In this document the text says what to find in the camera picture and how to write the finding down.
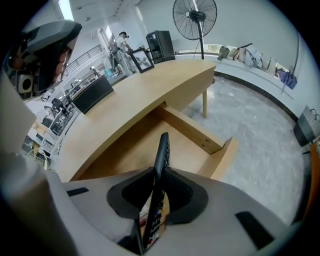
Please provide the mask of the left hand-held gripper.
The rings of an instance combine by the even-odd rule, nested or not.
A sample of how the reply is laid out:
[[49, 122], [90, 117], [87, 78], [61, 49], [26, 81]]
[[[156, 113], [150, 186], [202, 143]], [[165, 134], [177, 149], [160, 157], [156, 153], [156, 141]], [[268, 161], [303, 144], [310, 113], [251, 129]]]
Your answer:
[[22, 100], [39, 96], [51, 88], [63, 50], [74, 48], [82, 25], [57, 20], [22, 32], [4, 61], [4, 70]]

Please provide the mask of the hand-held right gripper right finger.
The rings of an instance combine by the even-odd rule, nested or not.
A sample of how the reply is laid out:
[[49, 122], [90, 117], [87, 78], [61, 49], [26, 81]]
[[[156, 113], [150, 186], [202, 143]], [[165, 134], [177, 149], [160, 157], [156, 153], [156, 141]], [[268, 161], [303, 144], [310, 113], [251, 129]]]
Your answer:
[[168, 168], [170, 213], [149, 256], [281, 256], [297, 232], [242, 190]]

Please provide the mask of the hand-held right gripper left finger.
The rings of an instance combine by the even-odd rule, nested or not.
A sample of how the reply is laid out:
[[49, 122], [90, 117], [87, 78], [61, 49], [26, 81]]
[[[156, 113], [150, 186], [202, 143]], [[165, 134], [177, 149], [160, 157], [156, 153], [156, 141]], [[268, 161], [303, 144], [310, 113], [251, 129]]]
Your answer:
[[0, 196], [22, 231], [24, 255], [143, 255], [140, 211], [153, 179], [147, 168], [62, 182], [36, 161], [0, 151]]

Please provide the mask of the black remote control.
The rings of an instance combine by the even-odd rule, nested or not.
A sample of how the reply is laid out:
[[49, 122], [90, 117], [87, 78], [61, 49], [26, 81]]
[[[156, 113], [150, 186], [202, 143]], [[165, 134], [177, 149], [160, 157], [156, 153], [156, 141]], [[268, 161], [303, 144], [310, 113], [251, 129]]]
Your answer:
[[170, 140], [169, 133], [165, 132], [161, 135], [159, 146], [154, 162], [154, 185], [151, 195], [151, 201], [146, 220], [146, 225], [143, 232], [142, 244], [144, 250], [149, 247], [158, 239], [159, 229], [162, 218], [162, 211], [165, 198], [165, 190], [163, 185], [162, 172], [166, 169], [170, 162]]

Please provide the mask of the wooden desk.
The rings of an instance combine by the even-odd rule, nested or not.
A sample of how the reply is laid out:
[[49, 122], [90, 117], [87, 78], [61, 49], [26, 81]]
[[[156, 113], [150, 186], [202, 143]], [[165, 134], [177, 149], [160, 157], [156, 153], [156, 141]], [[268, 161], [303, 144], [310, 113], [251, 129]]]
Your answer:
[[210, 60], [171, 60], [114, 85], [113, 92], [76, 118], [63, 139], [57, 165], [61, 181], [78, 179], [113, 142], [162, 103], [184, 110], [211, 86], [215, 69]]

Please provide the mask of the person's left hand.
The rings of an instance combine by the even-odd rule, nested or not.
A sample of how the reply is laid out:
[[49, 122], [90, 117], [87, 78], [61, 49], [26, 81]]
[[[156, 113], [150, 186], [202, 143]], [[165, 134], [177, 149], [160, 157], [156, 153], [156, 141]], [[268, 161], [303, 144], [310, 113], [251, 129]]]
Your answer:
[[64, 68], [64, 64], [66, 62], [67, 56], [69, 55], [69, 53], [71, 52], [71, 49], [66, 47], [62, 53], [60, 54], [60, 57], [58, 59], [58, 63], [57, 66], [55, 68], [55, 73], [54, 73], [54, 77], [53, 77], [53, 82], [55, 83], [58, 79], [58, 76], [62, 74], [63, 68]]

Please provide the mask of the black balcony railing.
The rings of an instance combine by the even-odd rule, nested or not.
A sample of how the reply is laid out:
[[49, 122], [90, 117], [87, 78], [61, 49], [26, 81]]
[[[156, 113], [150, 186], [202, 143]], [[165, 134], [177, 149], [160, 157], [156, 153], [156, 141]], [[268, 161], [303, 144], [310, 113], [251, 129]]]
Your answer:
[[74, 72], [77, 68], [79, 68], [86, 61], [92, 59], [93, 57], [98, 56], [102, 52], [103, 52], [103, 50], [102, 50], [102, 47], [100, 44], [93, 47], [92, 49], [86, 51], [81, 56], [76, 58], [74, 61], [67, 64], [67, 67], [65, 69], [66, 75], [67, 76], [70, 75], [72, 72]]

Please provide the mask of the black leather tissue box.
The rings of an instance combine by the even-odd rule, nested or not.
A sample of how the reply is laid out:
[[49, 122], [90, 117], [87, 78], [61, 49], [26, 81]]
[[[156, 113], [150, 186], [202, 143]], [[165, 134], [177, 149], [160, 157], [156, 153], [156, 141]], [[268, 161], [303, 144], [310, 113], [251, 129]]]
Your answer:
[[82, 90], [73, 100], [75, 107], [86, 114], [114, 89], [105, 76], [101, 76]]

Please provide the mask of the cluttered white work desks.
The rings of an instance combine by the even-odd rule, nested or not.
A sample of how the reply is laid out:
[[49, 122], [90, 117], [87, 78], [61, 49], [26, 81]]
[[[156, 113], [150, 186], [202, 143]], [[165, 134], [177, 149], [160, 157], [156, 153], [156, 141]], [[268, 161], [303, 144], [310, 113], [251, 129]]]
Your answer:
[[71, 88], [50, 89], [41, 97], [27, 100], [26, 106], [35, 115], [22, 150], [41, 164], [54, 161], [60, 151], [65, 130], [77, 113], [72, 103]]

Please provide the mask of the black tall cabinet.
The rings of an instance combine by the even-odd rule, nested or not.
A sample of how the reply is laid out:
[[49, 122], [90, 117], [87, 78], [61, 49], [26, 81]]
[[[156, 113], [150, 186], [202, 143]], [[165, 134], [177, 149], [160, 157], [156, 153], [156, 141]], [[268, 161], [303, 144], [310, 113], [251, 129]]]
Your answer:
[[168, 30], [155, 30], [146, 35], [154, 64], [175, 59], [174, 48]]

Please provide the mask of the grey woven basket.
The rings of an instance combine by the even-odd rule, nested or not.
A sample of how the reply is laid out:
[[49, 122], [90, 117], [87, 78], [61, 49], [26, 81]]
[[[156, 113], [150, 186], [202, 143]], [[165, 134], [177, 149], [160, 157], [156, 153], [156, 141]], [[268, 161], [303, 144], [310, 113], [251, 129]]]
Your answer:
[[312, 143], [320, 136], [320, 114], [314, 108], [305, 106], [293, 129], [301, 147]]

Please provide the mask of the black standing fan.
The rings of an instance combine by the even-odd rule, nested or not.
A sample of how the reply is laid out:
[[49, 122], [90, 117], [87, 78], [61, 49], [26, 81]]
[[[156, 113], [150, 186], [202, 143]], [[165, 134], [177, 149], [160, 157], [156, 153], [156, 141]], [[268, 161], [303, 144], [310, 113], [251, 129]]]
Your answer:
[[185, 39], [199, 42], [201, 59], [204, 59], [203, 38], [214, 27], [217, 15], [215, 0], [175, 0], [173, 3], [174, 25]]

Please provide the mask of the cream tote bag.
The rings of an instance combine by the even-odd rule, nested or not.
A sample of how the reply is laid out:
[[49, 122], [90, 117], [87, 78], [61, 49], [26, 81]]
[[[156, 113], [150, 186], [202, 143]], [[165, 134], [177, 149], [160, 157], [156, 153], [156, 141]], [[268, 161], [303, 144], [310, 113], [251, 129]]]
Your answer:
[[260, 59], [262, 63], [262, 66], [261, 66], [262, 70], [274, 77], [276, 74], [277, 60], [272, 57], [264, 57], [264, 56], [262, 56]]

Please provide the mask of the pale blue white handbag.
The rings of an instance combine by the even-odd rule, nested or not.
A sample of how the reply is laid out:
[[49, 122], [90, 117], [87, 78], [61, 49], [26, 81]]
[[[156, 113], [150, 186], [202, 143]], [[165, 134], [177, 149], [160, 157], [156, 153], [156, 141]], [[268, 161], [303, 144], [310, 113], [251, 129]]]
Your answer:
[[262, 69], [261, 53], [254, 47], [247, 47], [245, 49], [244, 63], [248, 67]]

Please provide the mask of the black picture frame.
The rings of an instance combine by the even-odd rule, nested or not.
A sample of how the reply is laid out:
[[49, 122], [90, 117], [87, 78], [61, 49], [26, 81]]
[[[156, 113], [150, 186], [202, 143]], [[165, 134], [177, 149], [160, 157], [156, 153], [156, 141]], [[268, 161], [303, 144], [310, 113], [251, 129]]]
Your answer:
[[130, 51], [129, 56], [141, 74], [154, 68], [154, 64], [144, 48]]

